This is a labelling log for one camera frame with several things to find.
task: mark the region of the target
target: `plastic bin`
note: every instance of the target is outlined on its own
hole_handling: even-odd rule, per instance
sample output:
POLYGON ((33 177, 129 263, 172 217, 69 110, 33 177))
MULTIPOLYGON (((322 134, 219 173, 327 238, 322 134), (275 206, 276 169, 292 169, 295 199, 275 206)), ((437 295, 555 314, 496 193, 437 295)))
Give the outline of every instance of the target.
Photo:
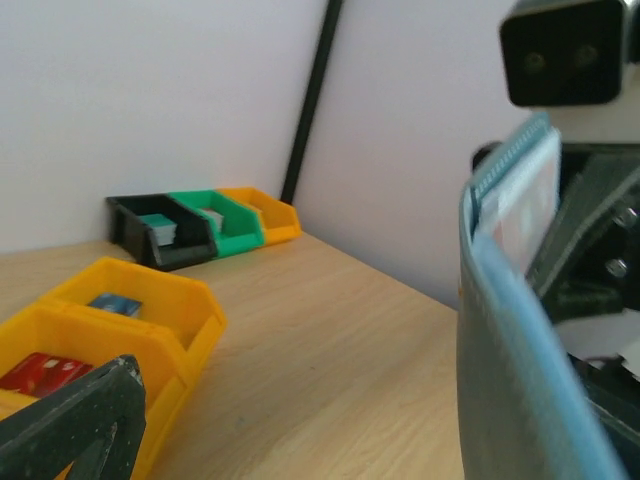
POLYGON ((207 221, 168 195, 109 197, 107 204, 111 212, 109 240, 141 265, 171 271, 212 260, 217 254, 207 221), (147 215, 163 215, 176 224, 171 245, 161 246, 153 227, 141 218, 147 215))
MULTIPOLYGON (((147 428, 133 478, 145 478, 194 387, 192 379, 176 371, 164 339, 124 323, 104 322, 50 305, 34 305, 0 325, 0 376, 33 352, 73 358, 96 366, 118 355, 135 354, 147 392, 147 428)), ((0 390, 0 405, 5 414, 35 400, 0 390)))
POLYGON ((196 380, 227 326, 222 309, 204 282, 109 257, 60 284, 41 301, 106 324, 161 335, 196 380), (137 317, 88 306, 102 293, 142 302, 137 317))
POLYGON ((286 242, 302 234, 296 209, 252 187, 221 188, 218 192, 258 214, 265 245, 286 242))
POLYGON ((170 196, 207 219, 219 257, 247 252, 264 245, 264 234, 256 212, 229 197, 214 190, 175 192, 170 196), (209 216, 206 209, 222 216, 222 228, 218 223, 220 220, 209 216))

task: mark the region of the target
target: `black storage bin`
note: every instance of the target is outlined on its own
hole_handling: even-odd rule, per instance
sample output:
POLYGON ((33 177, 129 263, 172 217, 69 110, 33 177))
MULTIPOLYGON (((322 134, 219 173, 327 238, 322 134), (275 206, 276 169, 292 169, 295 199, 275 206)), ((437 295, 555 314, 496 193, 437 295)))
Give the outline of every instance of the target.
POLYGON ((109 241, 120 245, 141 265, 165 272, 207 262, 217 256, 209 224, 168 195, 109 197, 109 241), (171 245, 159 245, 154 230, 140 217, 161 214, 176 224, 171 245))

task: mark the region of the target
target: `red card pack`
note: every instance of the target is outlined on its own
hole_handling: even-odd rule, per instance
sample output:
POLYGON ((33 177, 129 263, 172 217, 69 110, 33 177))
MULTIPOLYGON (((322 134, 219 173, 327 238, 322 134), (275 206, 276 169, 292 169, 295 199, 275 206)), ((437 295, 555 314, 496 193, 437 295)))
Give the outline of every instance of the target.
POLYGON ((70 358, 32 353, 0 378, 0 389, 42 398, 92 369, 70 358))

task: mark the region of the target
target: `black vertical strip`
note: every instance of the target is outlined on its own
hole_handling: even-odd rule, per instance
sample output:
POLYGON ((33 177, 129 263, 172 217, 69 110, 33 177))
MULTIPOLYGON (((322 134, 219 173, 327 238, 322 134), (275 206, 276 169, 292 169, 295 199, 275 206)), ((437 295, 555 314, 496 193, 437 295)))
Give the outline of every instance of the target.
POLYGON ((318 106, 318 99, 320 98, 320 91, 327 71, 327 63, 329 62, 331 46, 333 45, 333 38, 335 37, 343 3, 343 0, 328 0, 327 2, 318 48, 313 61, 309 84, 307 85, 307 94, 300 112, 298 130, 291 148, 289 165, 287 166, 287 173, 280 195, 280 200, 288 204, 293 203, 293 197, 298 186, 298 178, 300 177, 300 170, 302 169, 302 162, 307 149, 309 134, 311 133, 311 125, 316 114, 316 107, 318 106))

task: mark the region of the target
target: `white wall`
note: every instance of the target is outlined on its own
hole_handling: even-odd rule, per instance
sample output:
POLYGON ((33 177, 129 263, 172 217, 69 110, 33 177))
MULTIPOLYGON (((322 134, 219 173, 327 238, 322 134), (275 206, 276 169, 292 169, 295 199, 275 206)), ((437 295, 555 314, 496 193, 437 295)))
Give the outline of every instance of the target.
POLYGON ((103 238, 108 195, 279 193, 324 3, 0 2, 0 252, 103 238))
POLYGON ((510 106, 498 23, 512 0, 350 0, 296 197, 304 228, 457 303, 458 199, 510 106))

